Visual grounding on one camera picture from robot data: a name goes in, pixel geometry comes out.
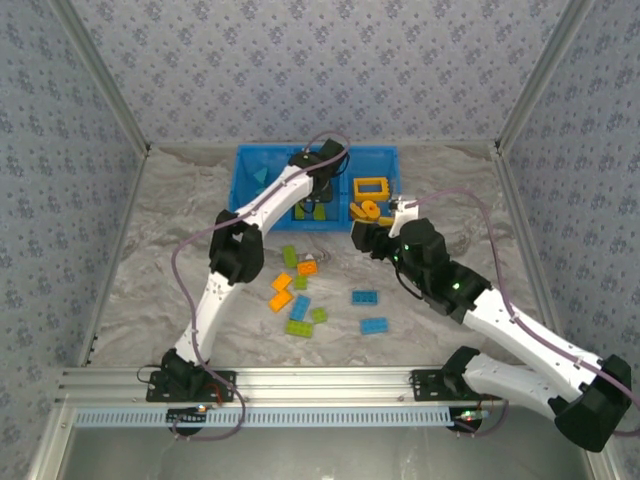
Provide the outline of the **orange lego window frame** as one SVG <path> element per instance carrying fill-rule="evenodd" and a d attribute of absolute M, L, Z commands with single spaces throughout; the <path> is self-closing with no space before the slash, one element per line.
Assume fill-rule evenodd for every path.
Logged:
<path fill-rule="evenodd" d="M 353 198 L 356 203 L 386 202 L 391 198 L 389 180 L 386 177 L 356 177 L 353 179 Z"/>

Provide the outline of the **blue three-compartment bin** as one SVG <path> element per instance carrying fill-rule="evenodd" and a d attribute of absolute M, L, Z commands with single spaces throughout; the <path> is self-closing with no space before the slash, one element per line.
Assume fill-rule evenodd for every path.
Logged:
<path fill-rule="evenodd" d="M 255 190 L 267 187 L 280 175 L 289 158 L 303 148 L 301 144 L 250 145 L 236 150 L 235 166 L 229 193 L 229 209 L 235 211 L 254 200 Z M 269 170 L 267 184 L 259 185 L 253 174 L 263 167 Z M 275 231 L 291 232 L 347 232 L 351 228 L 349 204 L 353 198 L 353 179 L 356 177 L 386 177 L 392 194 L 401 192 L 398 151 L 393 146 L 353 146 L 343 172 L 332 181 L 333 200 L 325 205 L 327 220 L 316 222 L 306 212 L 303 221 L 294 219 L 294 208 L 274 225 Z"/>

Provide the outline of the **grey metal lower panel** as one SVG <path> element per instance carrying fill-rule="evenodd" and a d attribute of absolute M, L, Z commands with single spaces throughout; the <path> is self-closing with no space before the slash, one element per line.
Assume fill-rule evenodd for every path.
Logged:
<path fill-rule="evenodd" d="M 27 480 L 623 480 L 521 408 L 485 437 L 447 427 L 76 427 L 55 410 Z"/>

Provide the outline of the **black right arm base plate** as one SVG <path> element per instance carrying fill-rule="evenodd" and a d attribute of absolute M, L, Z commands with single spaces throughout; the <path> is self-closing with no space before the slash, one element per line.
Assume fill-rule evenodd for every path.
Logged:
<path fill-rule="evenodd" d="M 471 389 L 457 373 L 444 369 L 417 369 L 409 375 L 409 383 L 416 402 L 500 400 L 488 394 L 480 394 Z"/>

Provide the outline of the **aluminium front rail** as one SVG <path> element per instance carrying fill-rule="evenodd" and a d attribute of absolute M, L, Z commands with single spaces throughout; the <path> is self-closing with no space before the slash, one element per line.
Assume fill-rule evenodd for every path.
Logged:
<path fill-rule="evenodd" d="M 235 367 L 236 388 L 249 407 L 373 407 L 415 405 L 411 366 Z M 54 403 L 73 406 L 148 405 L 150 368 L 70 368 L 54 390 Z M 474 390 L 493 395 L 495 405 L 544 404 L 556 393 L 538 375 L 518 367 L 475 371 Z"/>

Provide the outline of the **aluminium left side rail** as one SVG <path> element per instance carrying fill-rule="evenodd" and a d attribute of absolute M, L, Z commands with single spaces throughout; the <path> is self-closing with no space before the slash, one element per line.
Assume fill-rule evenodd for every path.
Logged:
<path fill-rule="evenodd" d="M 100 287 L 100 290 L 98 291 L 98 296 L 91 313 L 86 335 L 84 336 L 83 344 L 76 361 L 76 365 L 78 367 L 87 367 L 91 364 L 91 356 L 92 352 L 94 351 L 93 345 L 100 327 L 103 311 L 109 300 L 111 287 L 117 274 L 121 254 L 126 243 L 128 226 L 131 220 L 135 202 L 137 200 L 138 191 L 141 185 L 144 169 L 149 158 L 150 151 L 151 147 L 147 146 L 146 150 L 142 154 L 140 163 L 133 177 L 131 189 L 129 191 L 124 208 L 124 213 L 121 218 L 120 227 L 115 238 L 115 244 L 111 250 L 109 261 L 107 263 L 106 277 L 104 279 L 104 282 L 102 283 L 102 286 Z"/>

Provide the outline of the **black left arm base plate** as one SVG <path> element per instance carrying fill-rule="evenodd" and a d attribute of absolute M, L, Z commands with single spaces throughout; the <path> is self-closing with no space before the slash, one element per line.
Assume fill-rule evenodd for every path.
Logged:
<path fill-rule="evenodd" d="M 226 383 L 235 384 L 234 371 L 220 371 L 221 382 L 206 371 L 197 371 L 180 382 L 166 372 L 154 371 L 147 384 L 146 401 L 151 403 L 204 402 L 229 403 L 235 394 Z"/>

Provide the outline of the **aluminium right frame post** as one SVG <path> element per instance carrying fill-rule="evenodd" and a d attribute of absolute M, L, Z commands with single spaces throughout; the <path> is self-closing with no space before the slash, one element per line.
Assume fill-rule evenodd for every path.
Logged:
<path fill-rule="evenodd" d="M 505 156 L 512 148 L 594 3 L 595 0 L 567 1 L 496 139 L 500 155 Z"/>

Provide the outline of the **aluminium frame post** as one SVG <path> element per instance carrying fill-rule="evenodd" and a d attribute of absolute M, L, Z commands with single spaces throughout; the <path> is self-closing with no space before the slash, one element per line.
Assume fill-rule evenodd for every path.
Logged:
<path fill-rule="evenodd" d="M 500 155 L 505 156 L 512 148 L 594 3 L 595 0 L 567 1 L 496 139 Z"/>
<path fill-rule="evenodd" d="M 85 27 L 71 0 L 47 0 L 76 52 L 89 71 L 125 136 L 136 153 L 145 158 L 149 144 L 134 114 L 118 88 L 114 76 L 102 59 L 89 30 Z"/>

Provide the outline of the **aluminium left frame post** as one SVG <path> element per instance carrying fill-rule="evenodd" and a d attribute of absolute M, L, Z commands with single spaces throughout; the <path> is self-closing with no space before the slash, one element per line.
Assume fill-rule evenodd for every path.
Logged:
<path fill-rule="evenodd" d="M 102 59 L 89 30 L 85 27 L 71 0 L 47 0 L 76 52 L 89 71 L 125 136 L 136 153 L 145 158 L 149 144 L 134 114 L 118 88 L 114 76 Z"/>

